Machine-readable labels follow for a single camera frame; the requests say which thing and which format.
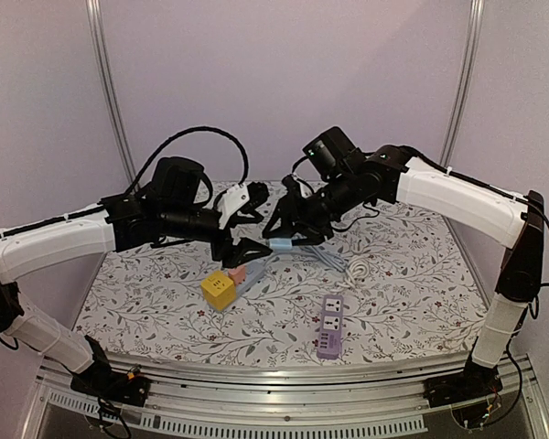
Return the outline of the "blue power strip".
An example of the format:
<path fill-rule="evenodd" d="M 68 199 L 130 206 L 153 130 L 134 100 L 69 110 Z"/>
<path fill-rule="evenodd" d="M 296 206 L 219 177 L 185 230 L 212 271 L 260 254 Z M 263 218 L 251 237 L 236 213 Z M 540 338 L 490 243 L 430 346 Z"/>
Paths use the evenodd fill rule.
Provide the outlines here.
<path fill-rule="evenodd" d="M 238 297 L 246 294 L 253 286 L 262 280 L 265 272 L 265 267 L 262 262 L 252 261 L 246 265 L 246 277 L 236 286 L 236 294 Z"/>

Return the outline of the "pink plug adapter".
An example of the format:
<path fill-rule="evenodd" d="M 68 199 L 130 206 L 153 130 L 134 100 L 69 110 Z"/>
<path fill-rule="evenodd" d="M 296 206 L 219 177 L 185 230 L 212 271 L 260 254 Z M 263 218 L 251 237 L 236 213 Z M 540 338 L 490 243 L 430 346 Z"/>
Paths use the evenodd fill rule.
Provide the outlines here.
<path fill-rule="evenodd" d="M 246 266 L 240 265 L 235 268 L 231 268 L 227 272 L 230 279 L 233 281 L 235 286 L 242 284 L 246 280 Z"/>

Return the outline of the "light blue plug adapter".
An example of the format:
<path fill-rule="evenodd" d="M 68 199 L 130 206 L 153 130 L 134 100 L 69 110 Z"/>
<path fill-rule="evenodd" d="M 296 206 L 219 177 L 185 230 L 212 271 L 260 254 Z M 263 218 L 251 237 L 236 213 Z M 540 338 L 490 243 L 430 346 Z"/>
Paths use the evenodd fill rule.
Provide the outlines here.
<path fill-rule="evenodd" d="M 290 252 L 293 250 L 293 242 L 289 238 L 272 238 L 269 240 L 269 247 L 274 252 Z"/>

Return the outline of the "yellow cube socket adapter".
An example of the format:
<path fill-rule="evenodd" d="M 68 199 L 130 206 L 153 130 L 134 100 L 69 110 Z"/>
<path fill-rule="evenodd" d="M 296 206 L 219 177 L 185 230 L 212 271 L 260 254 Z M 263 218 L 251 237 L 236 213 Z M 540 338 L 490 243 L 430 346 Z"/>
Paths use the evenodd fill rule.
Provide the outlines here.
<path fill-rule="evenodd" d="M 217 311 L 223 311 L 236 299 L 233 280 L 223 271 L 216 271 L 200 284 L 204 299 Z"/>

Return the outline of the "purple power strip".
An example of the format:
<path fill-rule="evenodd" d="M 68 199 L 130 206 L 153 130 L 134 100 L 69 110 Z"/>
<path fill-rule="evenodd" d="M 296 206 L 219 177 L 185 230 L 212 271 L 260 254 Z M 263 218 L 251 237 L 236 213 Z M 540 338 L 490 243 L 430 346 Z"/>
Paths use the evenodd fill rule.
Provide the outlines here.
<path fill-rule="evenodd" d="M 323 298 L 317 357 L 336 360 L 342 351 L 344 300 L 341 295 L 327 294 Z"/>

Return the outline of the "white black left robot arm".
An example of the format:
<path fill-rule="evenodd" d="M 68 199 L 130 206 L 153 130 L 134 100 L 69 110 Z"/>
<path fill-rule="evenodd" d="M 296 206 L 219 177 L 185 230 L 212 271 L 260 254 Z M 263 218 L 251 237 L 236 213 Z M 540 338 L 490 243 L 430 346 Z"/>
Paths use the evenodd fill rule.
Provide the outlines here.
<path fill-rule="evenodd" d="M 224 137 L 242 157 L 242 179 L 220 194 L 202 164 L 186 157 L 163 157 L 172 142 L 188 134 Z M 252 239 L 234 240 L 232 228 L 258 224 L 258 209 L 269 197 L 268 187 L 247 182 L 249 159 L 242 143 L 216 127 L 195 126 L 164 141 L 145 161 L 155 171 L 140 185 L 133 180 L 118 195 L 50 219 L 0 230 L 0 334 L 55 359 L 72 376 L 71 387 L 98 397 L 123 398 L 136 383 L 145 382 L 138 368 L 116 372 L 99 342 L 71 331 L 36 308 L 19 290 L 17 279 L 62 262 L 95 254 L 123 252 L 148 244 L 162 248 L 206 242 L 213 261 L 236 268 L 270 254 Z"/>

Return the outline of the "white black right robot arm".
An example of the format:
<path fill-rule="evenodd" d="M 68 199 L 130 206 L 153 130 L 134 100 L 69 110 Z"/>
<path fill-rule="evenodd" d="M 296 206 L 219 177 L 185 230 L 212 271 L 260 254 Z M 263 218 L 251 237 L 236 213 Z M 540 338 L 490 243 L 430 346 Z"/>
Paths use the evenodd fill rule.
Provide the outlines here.
<path fill-rule="evenodd" d="M 490 236 L 505 249 L 489 311 L 462 372 L 445 387 L 464 399 L 494 388 L 495 369 L 541 288 L 544 200 L 537 192 L 509 193 L 445 169 L 410 146 L 384 145 L 373 153 L 320 141 L 304 153 L 325 186 L 303 197 L 292 177 L 263 230 L 266 239 L 290 238 L 319 245 L 332 238 L 332 224 L 360 204 L 382 200 L 432 210 Z"/>

